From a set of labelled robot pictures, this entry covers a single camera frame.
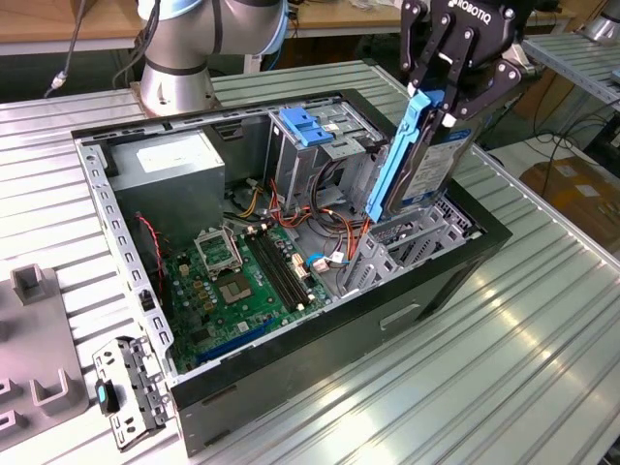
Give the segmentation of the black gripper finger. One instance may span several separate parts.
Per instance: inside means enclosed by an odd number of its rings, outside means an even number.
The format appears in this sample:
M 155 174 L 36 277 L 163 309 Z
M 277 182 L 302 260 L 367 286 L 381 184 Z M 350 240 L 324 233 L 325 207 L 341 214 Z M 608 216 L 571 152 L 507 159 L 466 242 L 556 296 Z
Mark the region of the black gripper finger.
M 472 1 L 405 1 L 400 36 L 400 67 L 410 96 L 435 90 L 473 94 Z
M 515 57 L 516 47 L 514 41 L 499 57 L 481 66 L 465 63 L 469 46 L 451 60 L 442 103 L 444 127 L 453 127 L 457 120 L 473 119 L 514 93 L 523 80 L 523 65 Z

